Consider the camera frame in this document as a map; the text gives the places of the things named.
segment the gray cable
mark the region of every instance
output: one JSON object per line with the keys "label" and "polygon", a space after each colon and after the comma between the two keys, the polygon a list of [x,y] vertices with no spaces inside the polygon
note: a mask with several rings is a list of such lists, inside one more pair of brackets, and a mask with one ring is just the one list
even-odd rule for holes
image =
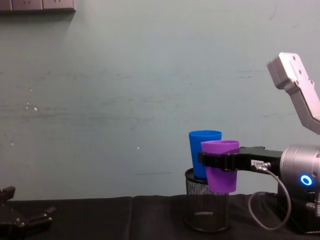
{"label": "gray cable", "polygon": [[266,169],[266,168],[260,168],[259,170],[260,170],[259,172],[265,172],[265,173],[271,175],[271,176],[280,184],[280,186],[282,187],[282,189],[283,189],[283,191],[284,191],[284,193],[285,193],[286,200],[287,200],[287,204],[288,204],[288,206],[287,206],[287,212],[286,212],[286,215],[285,215],[284,220],[283,220],[278,226],[268,227],[268,226],[264,225],[264,224],[255,216],[255,214],[253,213],[252,208],[251,208],[252,199],[253,199],[256,195],[266,194],[266,192],[265,192],[265,191],[258,191],[258,192],[252,194],[252,195],[249,197],[248,208],[249,208],[249,212],[250,212],[252,218],[253,218],[261,227],[263,227],[264,229],[269,230],[269,231],[274,231],[274,230],[277,230],[277,229],[283,227],[283,226],[287,223],[287,221],[289,220],[290,214],[291,214],[291,200],[290,200],[290,196],[289,196],[289,193],[288,193],[288,190],[287,190],[286,186],[283,184],[283,182],[282,182],[275,174],[273,174],[271,171],[269,171],[269,170]]}

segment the mesh pencil holder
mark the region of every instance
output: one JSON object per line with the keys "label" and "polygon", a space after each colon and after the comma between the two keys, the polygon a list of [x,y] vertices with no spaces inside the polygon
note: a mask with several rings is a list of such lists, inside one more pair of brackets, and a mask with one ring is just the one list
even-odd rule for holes
{"label": "mesh pencil holder", "polygon": [[229,227],[229,194],[209,191],[206,179],[195,178],[193,169],[185,172],[185,224],[197,231],[216,233]]}

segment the black tablecloth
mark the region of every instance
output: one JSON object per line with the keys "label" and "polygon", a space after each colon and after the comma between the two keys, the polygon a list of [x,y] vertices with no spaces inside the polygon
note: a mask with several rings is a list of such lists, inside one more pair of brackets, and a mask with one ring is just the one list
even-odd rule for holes
{"label": "black tablecloth", "polygon": [[[107,199],[13,201],[26,216],[55,206],[51,230],[30,240],[311,240],[320,236],[297,234],[290,225],[277,231],[258,226],[248,212],[248,195],[230,196],[231,228],[208,234],[184,224],[186,196],[137,196]],[[254,201],[254,211],[267,225],[280,219],[271,196]]]}

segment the power outlet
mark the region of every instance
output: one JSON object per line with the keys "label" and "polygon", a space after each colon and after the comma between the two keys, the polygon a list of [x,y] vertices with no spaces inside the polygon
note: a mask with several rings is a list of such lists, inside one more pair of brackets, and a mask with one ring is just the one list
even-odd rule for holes
{"label": "power outlet", "polygon": [[42,10],[42,0],[12,0],[14,11]]}
{"label": "power outlet", "polygon": [[53,10],[53,9],[65,9],[73,10],[74,9],[74,0],[42,0],[44,10]]}
{"label": "power outlet", "polygon": [[1,11],[12,11],[11,0],[0,0],[0,12]]}

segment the label sticker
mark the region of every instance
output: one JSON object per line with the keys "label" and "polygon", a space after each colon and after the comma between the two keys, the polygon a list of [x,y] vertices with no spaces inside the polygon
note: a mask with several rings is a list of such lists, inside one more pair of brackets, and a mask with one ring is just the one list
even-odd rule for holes
{"label": "label sticker", "polygon": [[261,165],[261,164],[264,164],[265,162],[264,161],[259,161],[259,160],[251,160],[251,166],[253,165]]}

